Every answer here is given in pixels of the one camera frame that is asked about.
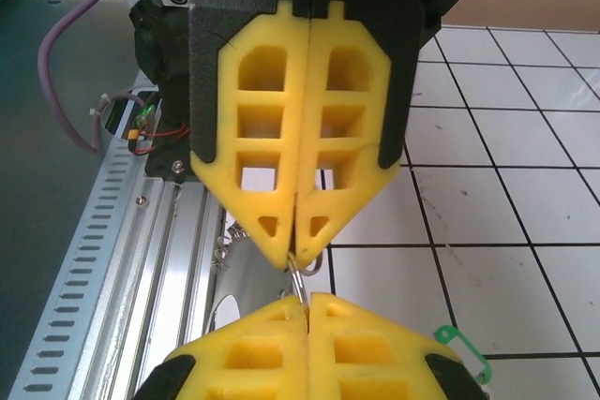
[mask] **purple cable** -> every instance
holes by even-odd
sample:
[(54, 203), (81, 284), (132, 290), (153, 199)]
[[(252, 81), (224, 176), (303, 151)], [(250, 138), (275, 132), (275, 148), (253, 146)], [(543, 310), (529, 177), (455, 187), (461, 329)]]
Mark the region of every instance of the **purple cable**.
[(129, 98), (143, 106), (143, 100), (130, 93), (113, 94), (108, 96), (108, 99), (104, 97), (97, 106), (97, 114), (95, 114), (92, 123), (92, 143), (89, 144), (68, 120), (68, 117), (60, 104), (58, 95), (54, 91), (53, 81), (50, 76), (50, 52), (53, 49), (53, 45), (65, 30), (67, 30), (98, 1), (99, 0), (85, 0), (67, 13), (42, 39), (39, 50), (37, 51), (37, 75), (39, 76), (39, 83), (41, 84), (42, 92), (50, 105), (54, 117), (71, 140), (75, 142), (80, 149), (91, 154), (96, 154), (99, 150), (100, 115), (112, 100), (117, 98)]

